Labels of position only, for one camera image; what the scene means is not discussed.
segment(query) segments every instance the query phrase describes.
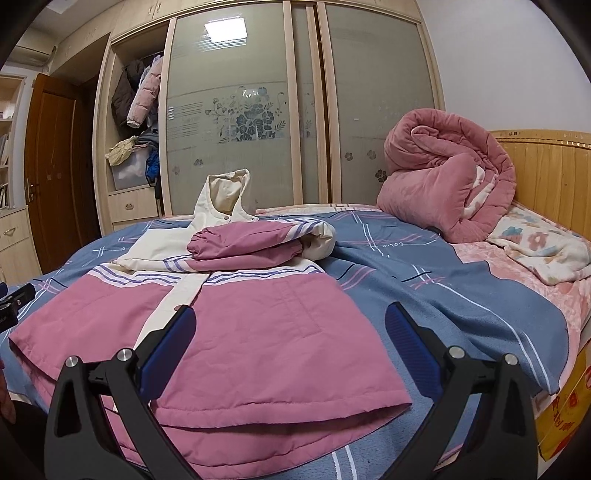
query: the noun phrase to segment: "ceiling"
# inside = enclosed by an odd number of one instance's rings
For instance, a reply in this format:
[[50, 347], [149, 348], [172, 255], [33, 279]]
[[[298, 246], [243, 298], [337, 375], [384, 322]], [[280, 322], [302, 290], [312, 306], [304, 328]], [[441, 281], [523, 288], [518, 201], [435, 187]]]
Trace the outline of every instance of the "ceiling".
[[61, 15], [45, 7], [31, 24], [60, 42], [72, 32], [121, 0], [70, 0], [72, 5]]

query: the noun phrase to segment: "dark coat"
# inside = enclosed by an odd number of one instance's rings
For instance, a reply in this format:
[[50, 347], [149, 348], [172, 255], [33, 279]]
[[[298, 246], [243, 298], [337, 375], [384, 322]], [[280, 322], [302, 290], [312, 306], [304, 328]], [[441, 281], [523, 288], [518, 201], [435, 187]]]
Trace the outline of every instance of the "dark coat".
[[134, 101], [143, 71], [144, 63], [141, 60], [134, 60], [121, 72], [119, 83], [111, 98], [111, 110], [118, 127], [127, 125], [129, 107]]

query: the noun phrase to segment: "pink puffer jacket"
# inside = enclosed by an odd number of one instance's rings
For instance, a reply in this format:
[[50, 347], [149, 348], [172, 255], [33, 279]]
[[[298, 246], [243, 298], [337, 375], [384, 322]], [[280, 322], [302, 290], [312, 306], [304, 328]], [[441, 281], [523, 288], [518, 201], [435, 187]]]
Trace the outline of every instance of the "pink puffer jacket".
[[162, 58], [157, 60], [141, 83], [138, 93], [135, 94], [127, 114], [127, 124], [133, 128], [139, 128], [148, 116], [152, 104], [158, 99], [160, 92], [160, 77], [162, 75]]

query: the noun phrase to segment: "wardrobe door frame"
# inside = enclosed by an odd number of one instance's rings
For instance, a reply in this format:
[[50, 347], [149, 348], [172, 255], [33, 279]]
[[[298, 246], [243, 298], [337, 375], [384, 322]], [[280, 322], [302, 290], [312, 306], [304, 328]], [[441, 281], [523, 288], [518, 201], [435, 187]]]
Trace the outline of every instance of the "wardrobe door frame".
[[177, 19], [172, 18], [168, 24], [166, 42], [164, 43], [164, 58], [162, 60], [162, 75], [160, 77], [160, 93], [158, 101], [158, 156], [160, 158], [160, 184], [162, 186], [164, 216], [172, 216], [173, 214], [173, 206], [170, 202], [170, 185], [168, 184], [166, 123], [168, 122], [168, 71], [170, 70], [170, 57], [172, 56], [174, 30], [176, 29], [176, 26]]
[[[124, 38], [137, 35], [142, 31], [152, 28], [155, 25], [169, 21], [168, 34], [165, 44], [163, 75], [161, 83], [160, 104], [158, 106], [158, 116], [167, 117], [167, 90], [168, 90], [168, 71], [170, 67], [170, 56], [172, 42], [174, 38], [174, 29], [178, 18], [186, 17], [200, 12], [210, 11], [224, 7], [234, 7], [245, 4], [264, 4], [268, 2], [279, 3], [280, 0], [221, 0], [186, 8], [159, 17], [151, 22], [139, 26], [131, 31], [117, 35], [109, 39], [109, 45], [118, 43]], [[294, 205], [303, 203], [303, 177], [301, 165], [301, 145], [300, 145], [300, 127], [299, 111], [297, 102], [297, 84], [296, 84], [296, 66], [295, 66], [295, 47], [293, 18], [291, 7], [303, 5], [306, 7], [308, 19], [308, 29], [310, 38], [310, 48], [313, 67], [313, 86], [315, 98], [315, 116], [317, 133], [317, 154], [318, 154], [318, 175], [319, 175], [319, 202], [320, 203], [340, 203], [341, 202], [341, 178], [340, 178], [340, 137], [339, 137], [339, 119], [338, 103], [336, 97], [336, 80], [334, 72], [334, 62], [332, 56], [332, 47], [330, 45], [330, 35], [328, 30], [328, 19], [326, 17], [326, 4], [340, 5], [343, 7], [353, 7], [358, 9], [370, 10], [373, 12], [389, 15], [411, 22], [417, 26], [423, 50], [427, 60], [428, 72], [431, 80], [433, 99], [436, 108], [445, 109], [443, 100], [443, 90], [441, 88], [441, 79], [439, 70], [433, 53], [427, 29], [424, 25], [423, 16], [415, 0], [331, 0], [331, 1], [306, 1], [306, 0], [283, 0], [284, 14], [284, 32], [285, 32], [285, 54], [287, 61], [287, 83], [288, 83], [288, 103], [290, 117], [290, 151], [291, 151], [291, 170], [293, 178]], [[317, 31], [316, 16], [314, 7], [318, 12], [319, 29]], [[324, 91], [322, 78], [322, 64], [324, 63]], [[324, 100], [326, 97], [327, 108], [324, 107], [324, 101], [317, 101], [318, 98]], [[170, 185], [168, 183], [168, 163], [166, 153], [166, 121], [162, 122], [159, 131], [159, 143], [163, 147], [160, 154], [160, 172], [163, 192], [164, 215], [172, 216]]]
[[332, 203], [341, 203], [342, 201], [342, 178], [340, 170], [340, 129], [339, 129], [339, 103], [336, 93], [336, 78], [335, 78], [335, 63], [332, 54], [332, 43], [330, 39], [330, 29], [328, 16], [326, 14], [326, 5], [338, 5], [340, 7], [352, 7], [359, 10], [370, 10], [389, 17], [398, 18], [414, 24], [417, 27], [418, 35], [423, 45], [425, 58], [427, 60], [427, 69], [429, 72], [429, 79], [431, 81], [431, 90], [433, 92], [433, 102], [435, 108], [445, 110], [443, 101], [443, 89], [441, 88], [441, 78], [439, 77], [439, 70], [435, 62], [435, 55], [433, 54], [433, 46], [429, 39], [427, 29], [425, 27], [423, 17], [420, 20], [400, 15], [396, 12], [381, 8], [373, 7], [371, 5], [359, 5], [356, 2], [348, 2], [342, 0], [332, 0], [329, 2], [316, 2], [316, 9], [318, 12], [318, 22], [320, 27], [320, 41], [322, 42], [322, 55], [324, 60], [324, 81], [326, 84], [326, 100], [327, 100], [327, 114], [328, 114], [328, 130], [329, 130], [329, 148], [330, 158], [327, 162], [330, 164], [330, 201]]

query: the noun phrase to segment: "rolled pink blanket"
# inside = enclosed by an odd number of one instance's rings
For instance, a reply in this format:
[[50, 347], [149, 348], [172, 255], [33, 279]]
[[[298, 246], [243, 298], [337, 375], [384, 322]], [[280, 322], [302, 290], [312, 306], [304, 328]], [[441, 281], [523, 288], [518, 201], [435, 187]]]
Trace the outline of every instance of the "rolled pink blanket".
[[389, 177], [378, 207], [404, 222], [434, 226], [450, 243], [480, 242], [507, 212], [515, 168], [490, 132], [441, 110], [404, 115], [384, 142]]

